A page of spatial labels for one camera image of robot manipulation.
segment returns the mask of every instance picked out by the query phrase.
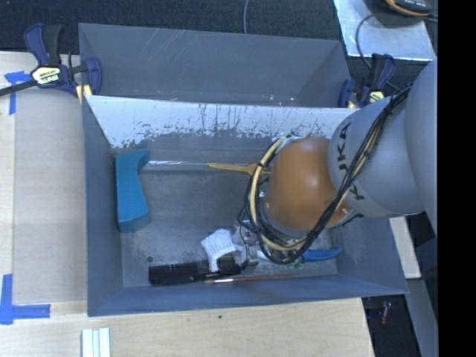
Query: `blue tape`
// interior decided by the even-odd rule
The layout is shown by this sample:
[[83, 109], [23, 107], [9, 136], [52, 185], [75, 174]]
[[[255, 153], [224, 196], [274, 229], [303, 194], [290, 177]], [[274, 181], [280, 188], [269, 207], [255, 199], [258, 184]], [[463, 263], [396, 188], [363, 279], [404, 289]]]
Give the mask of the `blue tape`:
[[12, 274], [3, 276], [0, 299], [0, 324], [11, 325], [24, 318], [50, 318], [50, 304], [14, 306], [12, 304]]
[[[21, 82], [28, 82], [32, 80], [31, 75], [26, 74], [24, 71], [14, 71], [13, 73], [6, 73], [5, 78], [11, 85], [16, 85]], [[16, 94], [13, 92], [10, 94], [10, 108], [8, 110], [9, 115], [13, 115], [16, 112]]]

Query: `black cord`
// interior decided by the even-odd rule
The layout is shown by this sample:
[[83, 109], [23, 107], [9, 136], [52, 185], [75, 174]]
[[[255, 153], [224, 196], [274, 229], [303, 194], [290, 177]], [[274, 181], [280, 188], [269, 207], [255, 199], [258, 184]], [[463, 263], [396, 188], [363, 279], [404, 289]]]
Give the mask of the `black cord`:
[[361, 47], [360, 47], [360, 42], [358, 40], [358, 34], [360, 32], [360, 28], [362, 28], [362, 25], [369, 19], [371, 19], [372, 17], [374, 17], [375, 15], [373, 13], [371, 13], [370, 15], [368, 16], [365, 16], [360, 22], [359, 24], [357, 25], [357, 29], [356, 29], [356, 45], [357, 45], [357, 51], [358, 51], [358, 55], [361, 57], [362, 61], [364, 61], [364, 64], [368, 67], [368, 68], [371, 68], [372, 66], [370, 65], [370, 63], [365, 59], [365, 56], [364, 56], [364, 52], [362, 51]]

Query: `clamp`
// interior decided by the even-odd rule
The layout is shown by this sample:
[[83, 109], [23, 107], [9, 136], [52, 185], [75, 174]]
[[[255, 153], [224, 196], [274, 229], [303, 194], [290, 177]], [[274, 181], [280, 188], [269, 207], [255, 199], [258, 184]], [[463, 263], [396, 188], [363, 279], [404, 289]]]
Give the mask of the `clamp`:
[[[72, 67], [71, 57], [69, 65], [62, 65], [58, 54], [58, 36], [62, 29], [61, 25], [35, 24], [25, 32], [25, 44], [32, 53], [38, 66], [30, 73], [31, 80], [17, 83], [16, 85], [0, 89], [2, 95], [12, 94], [17, 91], [28, 89], [33, 86], [41, 89], [57, 89], [67, 92], [82, 100], [83, 88], [91, 94], [98, 94], [103, 83], [103, 75], [99, 59], [90, 57], [84, 65]], [[88, 72], [89, 84], [79, 85], [74, 80], [77, 73]]]

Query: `black floor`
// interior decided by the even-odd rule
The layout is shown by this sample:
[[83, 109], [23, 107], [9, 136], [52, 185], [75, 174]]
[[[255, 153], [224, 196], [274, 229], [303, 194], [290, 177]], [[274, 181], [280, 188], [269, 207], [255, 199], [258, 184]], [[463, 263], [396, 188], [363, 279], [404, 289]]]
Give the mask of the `black floor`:
[[[245, 1], [0, 0], [0, 50], [26, 51], [23, 33], [38, 22], [63, 26], [59, 38], [59, 52], [62, 54], [79, 53], [79, 22], [243, 33]], [[430, 2], [437, 14], [438, 0]], [[425, 21], [425, 24], [437, 54], [437, 23]], [[248, 33], [252, 34], [341, 39], [332, 0], [249, 0], [246, 26]], [[368, 73], [360, 59], [348, 57], [347, 64], [354, 79]], [[426, 63], [397, 61], [397, 65], [392, 82], [403, 86], [413, 82]], [[433, 236], [428, 232], [425, 218], [410, 217], [409, 224], [418, 251], [418, 247], [425, 245]], [[437, 270], [434, 268], [425, 273], [437, 315]], [[381, 312], [383, 307], [388, 307], [388, 303], [390, 311], [384, 325]], [[377, 357], [419, 357], [403, 297], [364, 299], [364, 305], [368, 308], [370, 332]]]

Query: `blue sponge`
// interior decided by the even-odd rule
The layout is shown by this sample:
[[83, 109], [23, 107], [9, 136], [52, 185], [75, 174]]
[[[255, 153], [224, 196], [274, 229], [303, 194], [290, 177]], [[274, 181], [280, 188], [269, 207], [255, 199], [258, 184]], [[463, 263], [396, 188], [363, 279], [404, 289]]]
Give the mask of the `blue sponge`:
[[118, 155], [116, 161], [116, 185], [118, 192], [119, 230], [136, 231], [150, 222], [144, 192], [138, 173], [149, 161], [149, 151], [141, 149]]

